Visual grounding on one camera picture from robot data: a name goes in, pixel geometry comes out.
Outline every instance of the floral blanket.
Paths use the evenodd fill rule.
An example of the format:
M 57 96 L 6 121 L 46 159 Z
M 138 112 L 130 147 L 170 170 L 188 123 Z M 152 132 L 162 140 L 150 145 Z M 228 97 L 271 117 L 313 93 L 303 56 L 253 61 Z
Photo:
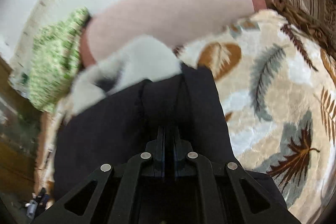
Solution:
M 335 60 L 272 10 L 174 52 L 211 69 L 243 167 L 273 177 L 289 211 L 314 223 L 335 190 Z M 71 116 L 71 96 L 66 105 Z M 42 154 L 45 163 L 50 150 Z M 50 175 L 39 184 L 46 186 L 53 161 L 44 166 Z

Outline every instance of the silver object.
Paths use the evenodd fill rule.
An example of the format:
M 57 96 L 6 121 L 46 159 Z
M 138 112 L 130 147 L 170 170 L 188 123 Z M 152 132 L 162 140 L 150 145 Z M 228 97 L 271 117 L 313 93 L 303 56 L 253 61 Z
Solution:
M 100 167 L 100 170 L 102 170 L 103 172 L 107 172 L 107 171 L 110 171 L 112 168 L 111 165 L 109 164 L 103 164 L 101 167 Z
M 238 168 L 238 165 L 237 165 L 237 163 L 235 163 L 235 162 L 229 162 L 229 163 L 227 164 L 227 168 L 229 168 L 229 169 L 231 169 L 231 170 L 236 170 L 236 169 Z
M 195 159 L 198 157 L 198 154 L 196 152 L 189 152 L 188 158 Z
M 152 156 L 151 153 L 148 152 L 141 153 L 140 155 L 140 157 L 144 160 L 149 159 L 151 156 Z

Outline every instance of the grey feather print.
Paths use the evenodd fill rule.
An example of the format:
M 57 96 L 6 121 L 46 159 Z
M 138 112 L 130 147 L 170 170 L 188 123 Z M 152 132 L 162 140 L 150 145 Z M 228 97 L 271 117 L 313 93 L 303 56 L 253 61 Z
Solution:
M 269 85 L 274 79 L 275 73 L 278 73 L 281 62 L 286 56 L 282 47 L 273 44 L 273 46 L 264 51 L 254 60 L 251 73 L 250 96 L 252 98 L 252 107 L 255 115 L 265 121 L 272 121 L 272 116 L 267 113 L 265 105 L 265 95 Z

